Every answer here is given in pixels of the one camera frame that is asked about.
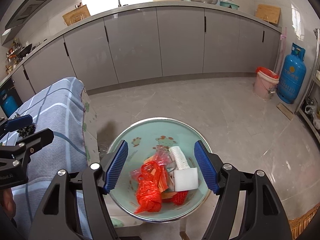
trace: range hood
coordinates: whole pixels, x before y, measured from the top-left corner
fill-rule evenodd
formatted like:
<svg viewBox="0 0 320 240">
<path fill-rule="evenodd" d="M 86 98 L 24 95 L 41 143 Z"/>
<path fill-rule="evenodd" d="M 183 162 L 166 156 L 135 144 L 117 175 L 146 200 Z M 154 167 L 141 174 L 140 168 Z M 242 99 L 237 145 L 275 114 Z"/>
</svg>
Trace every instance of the range hood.
<svg viewBox="0 0 320 240">
<path fill-rule="evenodd" d="M 24 0 L 6 24 L 4 32 L 6 34 L 2 34 L 1 43 L 13 40 L 26 22 L 49 1 L 51 0 Z"/>
</svg>

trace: hand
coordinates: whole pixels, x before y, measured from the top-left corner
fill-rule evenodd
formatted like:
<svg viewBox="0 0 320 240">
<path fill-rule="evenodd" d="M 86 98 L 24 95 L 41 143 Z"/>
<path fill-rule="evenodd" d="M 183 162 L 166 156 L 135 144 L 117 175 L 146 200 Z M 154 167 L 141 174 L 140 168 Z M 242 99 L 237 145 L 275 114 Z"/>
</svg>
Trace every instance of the hand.
<svg viewBox="0 0 320 240">
<path fill-rule="evenodd" d="M 5 214 L 11 220 L 16 215 L 16 203 L 13 200 L 10 188 L 0 190 L 0 204 Z"/>
</svg>

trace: cartoon animal print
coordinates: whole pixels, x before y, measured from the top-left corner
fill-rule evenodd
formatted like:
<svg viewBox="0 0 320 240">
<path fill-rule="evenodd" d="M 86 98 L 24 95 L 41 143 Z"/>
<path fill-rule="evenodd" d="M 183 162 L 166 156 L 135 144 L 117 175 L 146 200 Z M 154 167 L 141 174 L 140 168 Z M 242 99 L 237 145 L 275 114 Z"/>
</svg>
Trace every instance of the cartoon animal print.
<svg viewBox="0 0 320 240">
<path fill-rule="evenodd" d="M 136 147 L 140 144 L 140 141 L 141 141 L 141 138 L 137 137 L 137 138 L 134 138 L 131 143 L 133 144 L 133 147 Z"/>
<path fill-rule="evenodd" d="M 174 144 L 177 144 L 176 141 L 173 140 L 172 137 L 166 137 L 166 136 L 161 136 L 160 138 L 156 138 L 156 140 L 158 141 L 159 145 L 157 145 L 156 147 L 153 147 L 153 149 L 157 149 L 159 146 L 163 146 L 167 149 L 169 149 L 169 147 L 171 147 Z"/>
</svg>

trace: countertop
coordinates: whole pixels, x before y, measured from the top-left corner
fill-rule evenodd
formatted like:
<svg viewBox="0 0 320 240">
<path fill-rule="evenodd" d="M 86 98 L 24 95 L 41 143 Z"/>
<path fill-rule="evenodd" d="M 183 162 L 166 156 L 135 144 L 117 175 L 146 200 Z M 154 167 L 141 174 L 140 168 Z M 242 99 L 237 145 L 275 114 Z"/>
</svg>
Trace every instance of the countertop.
<svg viewBox="0 0 320 240">
<path fill-rule="evenodd" d="M 232 14 L 236 14 L 245 18 L 248 18 L 250 20 L 259 22 L 271 29 L 274 29 L 276 31 L 278 31 L 279 33 L 282 32 L 281 28 L 275 27 L 270 23 L 267 23 L 253 15 L 249 15 L 234 9 L 230 9 L 227 7 L 223 7 L 223 6 L 218 6 L 218 5 L 212 5 L 212 4 L 206 4 L 206 3 L 199 3 L 199 2 L 189 2 L 189 1 L 164 1 L 164 2 L 147 2 L 147 3 L 138 3 L 138 4 L 133 4 L 133 5 L 127 5 L 127 6 L 122 6 L 119 8 L 115 8 L 112 10 L 108 10 L 93 16 L 90 16 L 86 19 L 83 19 L 79 22 L 76 22 L 68 27 L 66 27 L 65 29 L 63 29 L 62 31 L 56 33 L 55 35 L 51 36 L 50 38 L 48 38 L 45 42 L 41 43 L 38 47 L 36 47 L 32 52 L 30 52 L 13 70 L 12 72 L 7 75 L 1 82 L 0 82 L 0 87 L 9 79 L 11 78 L 12 74 L 24 63 L 26 62 L 33 54 L 35 54 L 36 52 L 38 52 L 41 48 L 43 48 L 44 46 L 46 46 L 47 44 L 49 44 L 51 41 L 54 41 L 56 38 L 62 36 L 63 34 L 70 32 L 71 30 L 82 26 L 86 23 L 92 22 L 94 20 L 112 15 L 112 14 L 116 14 L 116 13 L 121 13 L 121 12 L 125 12 L 125 11 L 130 11 L 130 10 L 137 10 L 137 9 L 143 9 L 143 8 L 151 8 L 151 7 L 163 7 L 163 6 L 187 6 L 187 7 L 198 7 L 198 8 L 207 8 L 207 9 L 213 9 L 213 10 L 218 10 L 218 11 L 224 11 L 224 12 L 228 12 L 228 13 L 232 13 Z"/>
</svg>

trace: gray tile floor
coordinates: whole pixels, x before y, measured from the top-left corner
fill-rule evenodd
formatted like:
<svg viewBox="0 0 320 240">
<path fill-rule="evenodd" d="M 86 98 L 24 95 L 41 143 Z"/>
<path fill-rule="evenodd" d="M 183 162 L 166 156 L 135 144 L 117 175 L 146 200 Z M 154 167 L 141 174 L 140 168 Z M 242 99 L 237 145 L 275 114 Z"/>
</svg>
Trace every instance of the gray tile floor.
<svg viewBox="0 0 320 240">
<path fill-rule="evenodd" d="M 90 96 L 98 114 L 98 142 L 109 145 L 130 124 L 170 117 L 198 129 L 223 162 L 238 170 L 262 169 L 273 183 L 289 219 L 320 202 L 320 153 L 304 122 L 289 121 L 277 95 L 265 102 L 252 93 L 254 78 L 215 78 L 126 88 Z M 240 195 L 231 236 L 239 232 L 244 206 Z M 217 197 L 213 194 L 187 218 L 191 240 L 201 239 Z M 179 221 L 119 228 L 120 236 L 180 239 Z"/>
</svg>

